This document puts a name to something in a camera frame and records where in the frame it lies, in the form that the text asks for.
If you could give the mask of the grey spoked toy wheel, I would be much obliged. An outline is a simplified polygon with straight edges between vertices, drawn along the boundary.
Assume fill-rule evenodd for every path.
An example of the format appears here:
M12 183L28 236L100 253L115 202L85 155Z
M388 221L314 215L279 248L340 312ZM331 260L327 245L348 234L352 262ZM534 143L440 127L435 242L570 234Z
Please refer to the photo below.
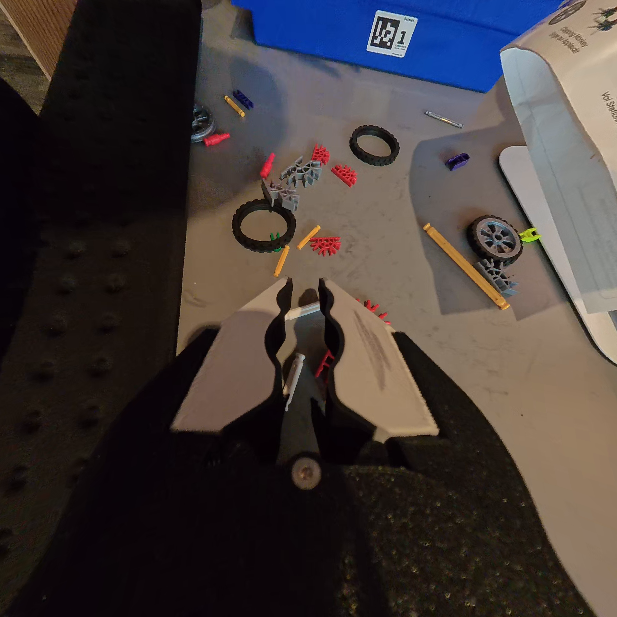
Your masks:
M195 104L191 125L191 143L199 143L214 134L216 127L212 111L207 106Z

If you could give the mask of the wooden side panel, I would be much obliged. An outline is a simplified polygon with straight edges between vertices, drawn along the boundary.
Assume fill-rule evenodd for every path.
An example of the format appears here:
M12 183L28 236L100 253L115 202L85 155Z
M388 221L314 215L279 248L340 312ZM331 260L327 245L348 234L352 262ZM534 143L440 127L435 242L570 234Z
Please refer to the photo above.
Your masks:
M52 79L77 1L1 1L1 9L42 69Z

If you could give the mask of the black toy tyre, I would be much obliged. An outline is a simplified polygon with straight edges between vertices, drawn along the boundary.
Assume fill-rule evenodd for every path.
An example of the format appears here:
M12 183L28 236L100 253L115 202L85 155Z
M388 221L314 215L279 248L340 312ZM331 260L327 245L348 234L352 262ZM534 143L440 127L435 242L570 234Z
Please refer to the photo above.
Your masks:
M387 156L375 156L364 150L359 145L359 138L362 136L373 136L382 140L390 149ZM400 146L396 137L388 130L375 125L362 125L356 128L349 140L350 150L356 158L372 166L387 166L392 164L398 157Z
M280 236L279 246L282 248L285 245L288 245L289 242L293 239L294 234L296 232L296 218L292 212L289 210L277 206L270 205L270 203L266 199L254 199L249 202L246 202L242 206L240 206L234 213L232 219L232 232L237 240L237 242L242 245L244 248L259 253L271 253L275 245L267 241L260 241L251 237L248 237L242 231L242 223L243 220L252 213L258 211L267 211L270 213L275 213L285 221L287 230L286 232Z

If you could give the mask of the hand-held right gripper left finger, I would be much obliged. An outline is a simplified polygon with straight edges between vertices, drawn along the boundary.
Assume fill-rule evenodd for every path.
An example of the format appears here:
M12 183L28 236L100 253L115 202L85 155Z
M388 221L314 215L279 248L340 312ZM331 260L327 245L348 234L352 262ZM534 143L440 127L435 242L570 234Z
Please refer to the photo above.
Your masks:
M286 340L292 279L284 277L224 320L171 425L220 433L282 393L276 354Z

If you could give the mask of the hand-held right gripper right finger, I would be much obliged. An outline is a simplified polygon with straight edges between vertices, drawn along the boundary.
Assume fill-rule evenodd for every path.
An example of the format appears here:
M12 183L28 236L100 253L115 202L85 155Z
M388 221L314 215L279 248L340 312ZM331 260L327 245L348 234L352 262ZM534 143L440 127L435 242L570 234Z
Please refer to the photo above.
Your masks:
M437 436L439 428L394 338L394 330L333 281L319 281L334 425L352 425L373 440Z

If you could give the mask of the blue plastic bin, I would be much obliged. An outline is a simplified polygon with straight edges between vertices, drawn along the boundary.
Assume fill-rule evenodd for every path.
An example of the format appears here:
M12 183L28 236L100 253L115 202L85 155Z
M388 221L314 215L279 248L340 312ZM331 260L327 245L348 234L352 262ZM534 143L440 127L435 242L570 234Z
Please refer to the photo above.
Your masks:
M487 92L500 51L561 1L232 1L256 42Z

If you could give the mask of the grey snowflake connector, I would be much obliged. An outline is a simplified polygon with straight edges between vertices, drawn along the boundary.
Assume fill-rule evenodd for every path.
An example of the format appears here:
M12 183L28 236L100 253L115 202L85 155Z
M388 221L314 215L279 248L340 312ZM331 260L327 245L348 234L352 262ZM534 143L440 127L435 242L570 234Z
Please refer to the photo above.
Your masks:
M285 186L273 181L262 180L264 198L270 205L277 205L296 213L299 206L299 194L293 186Z
M280 174L280 180L286 181L287 185L297 187L301 182L304 187L312 186L320 180L322 173L322 162L320 160L309 160L303 162L303 156L297 158L292 165L285 168Z
M518 294L518 291L514 289L518 283L512 281L509 275L505 273L505 266L502 261L485 258L476 262L474 267L501 296L512 297Z

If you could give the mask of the long yellow toy rod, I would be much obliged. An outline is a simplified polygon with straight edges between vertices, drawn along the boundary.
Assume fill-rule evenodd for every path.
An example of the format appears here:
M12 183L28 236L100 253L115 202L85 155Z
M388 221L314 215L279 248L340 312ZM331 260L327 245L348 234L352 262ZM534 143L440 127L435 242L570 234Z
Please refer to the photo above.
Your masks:
M450 257L450 259L482 290L482 292L490 298L490 300L498 306L500 310L510 308L510 304L506 299L495 289L466 258L464 258L458 250L456 250L443 235L436 230L431 224L427 223L423 227L427 235Z

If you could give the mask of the grey toy wheel with tyre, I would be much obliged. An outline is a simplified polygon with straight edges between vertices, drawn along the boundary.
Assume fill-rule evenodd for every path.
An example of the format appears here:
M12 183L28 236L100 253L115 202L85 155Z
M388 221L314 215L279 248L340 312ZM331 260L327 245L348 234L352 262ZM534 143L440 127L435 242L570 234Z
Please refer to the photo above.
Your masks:
M481 259L509 266L520 258L523 242L517 230L507 221L494 215L483 215L467 227L467 240Z

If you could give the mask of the white sheet with green drawings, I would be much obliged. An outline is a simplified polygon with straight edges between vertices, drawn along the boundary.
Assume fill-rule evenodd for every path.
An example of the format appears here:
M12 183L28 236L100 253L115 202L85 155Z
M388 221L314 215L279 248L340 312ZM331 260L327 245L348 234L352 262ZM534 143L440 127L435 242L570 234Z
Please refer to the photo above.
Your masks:
M501 53L508 95L589 313L616 310L616 187L598 145L549 65Z

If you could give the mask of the white document stand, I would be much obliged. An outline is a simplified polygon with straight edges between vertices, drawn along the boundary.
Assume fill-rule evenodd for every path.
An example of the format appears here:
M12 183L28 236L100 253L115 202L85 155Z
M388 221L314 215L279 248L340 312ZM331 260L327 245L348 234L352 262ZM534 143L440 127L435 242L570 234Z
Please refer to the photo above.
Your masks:
M616 312L587 312L527 147L505 148L498 157L498 163L531 227L539 231L542 248L591 342L608 361L616 365Z

